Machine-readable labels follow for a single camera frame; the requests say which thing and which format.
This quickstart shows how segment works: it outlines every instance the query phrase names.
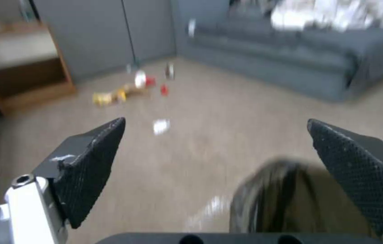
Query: brown bag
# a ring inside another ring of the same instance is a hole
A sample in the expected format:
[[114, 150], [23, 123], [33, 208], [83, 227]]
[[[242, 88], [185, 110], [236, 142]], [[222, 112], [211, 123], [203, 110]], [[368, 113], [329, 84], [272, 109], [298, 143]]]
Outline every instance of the brown bag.
[[341, 186], [311, 163], [275, 160], [236, 191], [231, 233], [349, 233], [376, 238]]

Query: yellow toy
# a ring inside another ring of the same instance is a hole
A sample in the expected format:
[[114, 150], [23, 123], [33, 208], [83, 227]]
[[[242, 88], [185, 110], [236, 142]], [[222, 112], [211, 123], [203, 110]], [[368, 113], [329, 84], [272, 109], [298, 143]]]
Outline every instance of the yellow toy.
[[94, 93], [92, 101], [98, 106], [107, 106], [117, 101], [125, 102], [133, 94], [146, 94], [146, 88], [137, 88], [134, 84], [126, 84], [112, 93]]

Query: red toy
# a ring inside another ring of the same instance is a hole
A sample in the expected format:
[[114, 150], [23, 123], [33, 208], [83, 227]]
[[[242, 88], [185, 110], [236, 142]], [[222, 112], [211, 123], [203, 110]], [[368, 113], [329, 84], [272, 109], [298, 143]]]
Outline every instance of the red toy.
[[160, 92], [162, 93], [162, 96], [168, 96], [169, 88], [167, 88], [167, 85], [163, 84], [160, 88]]

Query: toy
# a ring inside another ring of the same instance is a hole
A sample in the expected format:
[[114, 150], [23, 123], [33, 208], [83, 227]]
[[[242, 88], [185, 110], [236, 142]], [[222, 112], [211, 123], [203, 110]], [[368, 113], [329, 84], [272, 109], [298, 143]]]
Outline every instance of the toy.
[[145, 94], [147, 92], [148, 90], [145, 87], [137, 88], [134, 84], [126, 84], [111, 93], [94, 93], [92, 101], [98, 106], [107, 106], [118, 101], [125, 102], [130, 95]]
[[147, 76], [143, 70], [139, 70], [136, 72], [134, 84], [136, 85], [137, 88], [154, 86], [156, 85], [156, 79], [154, 77]]
[[162, 94], [162, 96], [168, 96], [169, 95], [169, 88], [167, 88], [167, 85], [163, 84], [160, 87], [160, 93]]

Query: can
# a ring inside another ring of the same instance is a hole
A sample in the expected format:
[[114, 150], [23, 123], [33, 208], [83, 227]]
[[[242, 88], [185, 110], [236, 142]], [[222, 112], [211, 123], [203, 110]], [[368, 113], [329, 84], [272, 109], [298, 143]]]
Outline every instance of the can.
[[166, 79], [175, 79], [175, 67], [171, 62], [166, 65]]

